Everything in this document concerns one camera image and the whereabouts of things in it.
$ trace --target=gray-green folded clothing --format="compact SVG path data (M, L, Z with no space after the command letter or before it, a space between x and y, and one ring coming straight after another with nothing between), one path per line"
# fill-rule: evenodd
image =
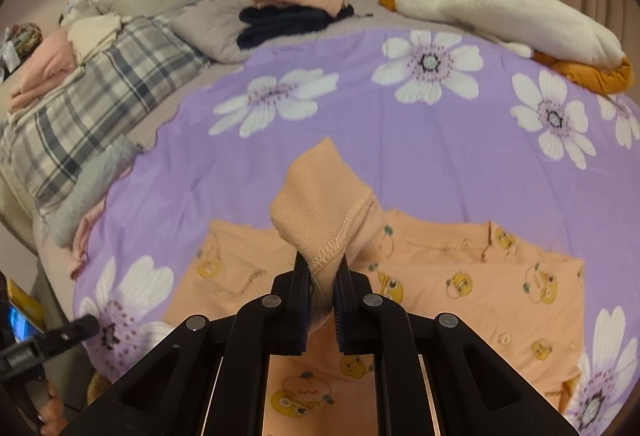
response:
M51 239L57 246L71 247L82 217L104 198L113 181L140 151L135 143L121 135L82 166L76 186L47 222Z

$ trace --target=white flower print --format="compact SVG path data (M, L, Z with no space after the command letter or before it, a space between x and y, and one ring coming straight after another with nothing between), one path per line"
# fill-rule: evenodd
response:
M476 79L464 72L482 70L484 61L477 46L463 45L462 36L439 32L433 38L428 30L413 30L410 41L387 39L382 52L388 62L379 66L371 80L382 86L405 82L396 90L404 104L425 102L434 105L442 97L442 86L465 99L478 97Z
M544 129L538 143L546 156L560 160L566 150L575 167L586 169L584 154L596 156L591 140L584 136L589 129L589 120L580 101L571 101L562 107L567 94L564 79L541 71L540 90L521 73L514 75L512 82L518 99L524 104L511 108L511 115L517 118L518 126L529 133Z
M213 109L224 115L209 130L219 135L230 127L242 123L240 136L246 139L262 131L276 118L276 112L287 121L301 121L316 114L315 99L336 90L338 74L318 70L293 70L279 81L263 76L252 80L247 93L233 97Z
M608 98L598 95L600 104L600 116L606 121L616 118L616 139L618 143L627 149L631 149L633 138L640 140L640 123L634 116L631 108L615 95Z
M164 339L172 327L164 322L143 322L153 308L169 297L174 272L154 269L154 260L140 257L113 288L116 262L112 257L95 286L95 302L84 297L80 317L91 314L100 322L100 332L86 343L95 368L112 382L129 371L140 358Z
M565 417L580 436L600 436L622 408L618 402L638 367L638 339L626 345L620 358L625 336L625 313L618 306L613 313L601 310L593 333L591 363L582 354L580 383L567 406Z

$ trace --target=purple bed sheet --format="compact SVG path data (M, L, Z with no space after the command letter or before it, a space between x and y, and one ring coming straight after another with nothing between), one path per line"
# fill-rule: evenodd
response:
M187 97L111 188L74 301L102 326L92 361L117 379L165 336L209 221L269 227L291 162L332 137L386 209L495 220L584 258L582 377L566 416L601 434L637 380L638 113L474 37L370 30L259 50Z

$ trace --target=silver screw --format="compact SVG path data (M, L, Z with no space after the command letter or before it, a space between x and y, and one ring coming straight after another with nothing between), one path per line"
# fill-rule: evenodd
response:
M458 325L458 317L452 313L443 313L438 321L446 328L455 328Z
M380 306L382 304L382 297L377 293L369 293L362 300L367 306Z
M262 305L265 308L275 308L276 306L280 306L280 304L282 304L282 299L279 296L274 295L273 293L270 295L265 295L262 298Z
M193 315L187 319L187 327L191 331L202 330L206 324L207 320L202 315Z

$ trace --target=black cloth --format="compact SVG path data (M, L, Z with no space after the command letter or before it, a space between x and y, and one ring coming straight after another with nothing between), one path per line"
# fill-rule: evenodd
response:
M349 18L353 14L351 5L344 7L336 17L325 10L300 5L284 8L269 5L261 9L248 7L240 12L239 18L251 26L240 33L237 43L241 50L247 50L280 36L320 32L332 23Z

